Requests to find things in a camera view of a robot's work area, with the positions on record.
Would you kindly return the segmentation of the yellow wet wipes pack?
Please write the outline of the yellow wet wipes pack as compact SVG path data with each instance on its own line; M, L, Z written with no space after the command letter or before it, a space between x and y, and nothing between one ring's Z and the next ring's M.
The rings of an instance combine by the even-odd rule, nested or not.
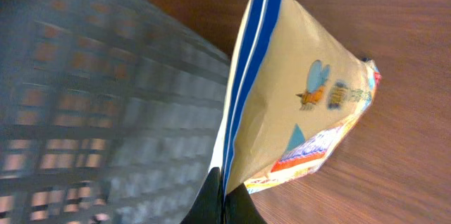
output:
M381 80L296 0L249 0L232 56L222 189L259 192L317 171Z

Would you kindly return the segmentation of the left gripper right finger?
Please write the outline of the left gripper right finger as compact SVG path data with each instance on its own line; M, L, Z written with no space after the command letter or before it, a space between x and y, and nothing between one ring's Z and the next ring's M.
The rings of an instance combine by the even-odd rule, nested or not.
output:
M226 224L266 224L244 184L225 197L223 213Z

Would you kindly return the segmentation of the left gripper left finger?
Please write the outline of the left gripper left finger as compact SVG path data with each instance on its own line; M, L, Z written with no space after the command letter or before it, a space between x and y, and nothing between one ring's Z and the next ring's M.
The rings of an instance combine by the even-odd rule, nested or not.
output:
M212 168L181 224L220 224L222 217L222 186L219 167Z

